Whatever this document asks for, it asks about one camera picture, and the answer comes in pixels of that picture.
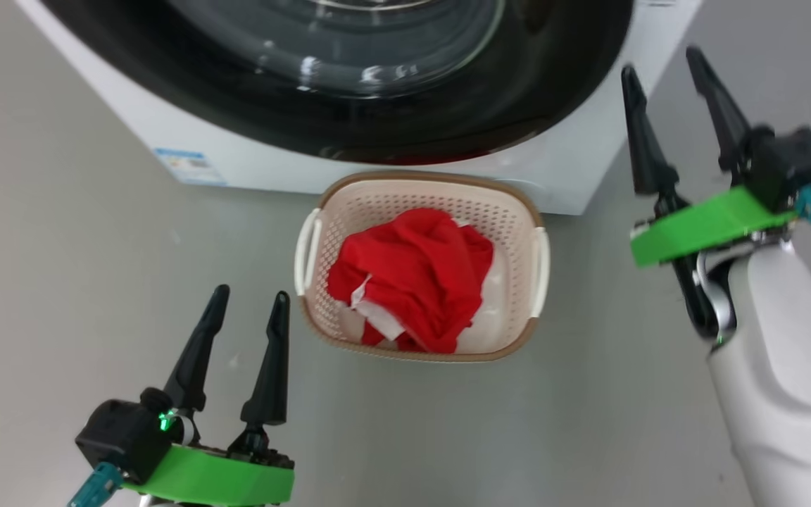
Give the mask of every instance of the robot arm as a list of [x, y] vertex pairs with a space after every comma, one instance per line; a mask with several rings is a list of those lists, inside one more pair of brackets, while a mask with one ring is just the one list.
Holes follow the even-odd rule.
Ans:
[[757, 506], [811, 507], [811, 274], [789, 244], [734, 261], [736, 328], [708, 357]]
[[177, 359], [165, 389], [146, 388], [139, 403], [99, 405], [75, 442], [93, 474], [68, 507], [101, 507], [119, 488], [141, 506], [267, 505], [289, 501], [294, 462], [270, 448], [265, 426], [287, 421], [290, 298], [277, 293], [268, 320], [268, 348], [250, 400], [244, 431], [227, 447], [203, 446], [194, 414], [206, 407], [203, 388], [230, 289], [220, 285]]
[[[638, 195], [657, 195], [639, 224], [638, 265], [671, 263], [691, 323], [711, 343], [712, 382], [733, 452], [757, 507], [811, 507], [811, 274], [789, 238], [811, 221], [811, 129], [776, 137], [750, 127], [702, 52], [688, 49], [731, 190], [701, 205], [676, 193], [646, 118], [646, 97], [622, 71]], [[707, 269], [707, 260], [724, 262]]]

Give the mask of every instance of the laundry basket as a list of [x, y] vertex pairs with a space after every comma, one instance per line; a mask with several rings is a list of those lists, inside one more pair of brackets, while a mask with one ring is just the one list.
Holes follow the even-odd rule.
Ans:
[[[496, 279], [498, 285], [489, 294], [485, 282], [484, 305], [466, 330], [473, 336], [471, 343], [486, 349], [421, 353], [395, 350], [392, 343], [386, 348], [365, 346], [360, 343], [361, 328], [349, 321], [353, 312], [328, 295], [327, 273], [345, 238], [414, 208], [446, 211], [457, 221], [474, 225], [495, 245], [490, 274], [493, 269], [501, 273], [487, 279]], [[296, 244], [294, 277], [307, 320], [334, 346], [415, 361], [492, 361], [518, 350], [534, 331], [549, 284], [550, 244], [540, 214], [514, 187], [438, 173], [363, 173], [331, 186], [306, 218]], [[480, 318], [492, 320], [479, 323]]]

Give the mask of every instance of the white washing machine body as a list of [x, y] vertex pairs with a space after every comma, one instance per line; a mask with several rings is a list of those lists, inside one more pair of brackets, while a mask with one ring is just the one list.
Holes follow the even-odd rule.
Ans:
[[[214, 125], [149, 92], [81, 42], [41, 2], [16, 0], [155, 157], [183, 183], [322, 193], [341, 177], [403, 169], [284, 150]], [[621, 52], [593, 94], [558, 124], [495, 153], [408, 169], [504, 180], [540, 211], [580, 215], [627, 138], [619, 74], [633, 62], [652, 90], [701, 0], [638, 1]]]

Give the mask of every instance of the basket handle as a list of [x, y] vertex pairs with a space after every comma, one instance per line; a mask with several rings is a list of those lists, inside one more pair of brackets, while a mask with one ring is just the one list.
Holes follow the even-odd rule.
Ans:
[[315, 257], [318, 255], [318, 239], [321, 237], [322, 225], [321, 219], [318, 218], [319, 212], [321, 208], [315, 208], [306, 216], [306, 221], [299, 230], [299, 240], [296, 240], [293, 283], [296, 285], [297, 296], [306, 295], [309, 285], [312, 285], [312, 276], [315, 275]]
[[531, 295], [531, 318], [540, 317], [546, 292], [550, 289], [550, 237], [546, 227], [534, 229], [534, 243], [537, 247], [537, 269], [534, 272], [534, 292]]

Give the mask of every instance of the washing machine door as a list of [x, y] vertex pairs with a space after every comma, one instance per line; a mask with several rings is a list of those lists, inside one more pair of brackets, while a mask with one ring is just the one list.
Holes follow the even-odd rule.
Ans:
[[456, 161], [556, 124], [615, 63], [634, 0], [42, 0], [175, 106], [287, 150]]

